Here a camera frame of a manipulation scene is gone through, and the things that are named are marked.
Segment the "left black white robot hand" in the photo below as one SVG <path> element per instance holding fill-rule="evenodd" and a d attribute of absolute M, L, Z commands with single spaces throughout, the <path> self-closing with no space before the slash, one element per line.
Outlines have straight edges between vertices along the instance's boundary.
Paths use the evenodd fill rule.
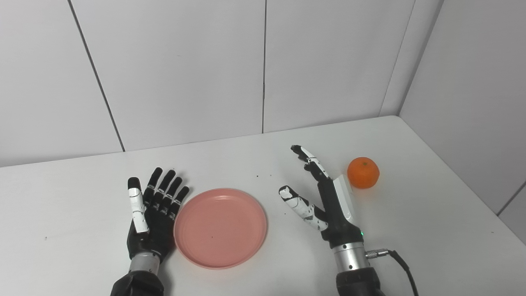
<path fill-rule="evenodd" d="M 143 192 L 143 204 L 146 207 L 145 218 L 149 231 L 139 234 L 131 224 L 127 237 L 127 248 L 130 259 L 140 253 L 152 253 L 163 262 L 165 257 L 175 249 L 173 226 L 182 206 L 182 201 L 190 189 L 181 187 L 182 178 L 174 170 L 156 167 L 147 187 Z"/>

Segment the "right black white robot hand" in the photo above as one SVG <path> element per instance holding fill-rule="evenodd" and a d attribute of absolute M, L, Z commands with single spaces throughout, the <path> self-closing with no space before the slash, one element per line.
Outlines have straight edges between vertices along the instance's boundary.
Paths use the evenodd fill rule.
<path fill-rule="evenodd" d="M 289 185 L 279 189 L 281 199 L 308 225 L 321 232 L 330 248 L 352 243 L 363 243 L 361 229 L 355 225 L 355 211 L 351 198 L 352 191 L 347 180 L 333 179 L 321 162 L 306 148 L 291 146 L 291 150 L 303 161 L 317 182 L 323 209 L 296 193 Z"/>

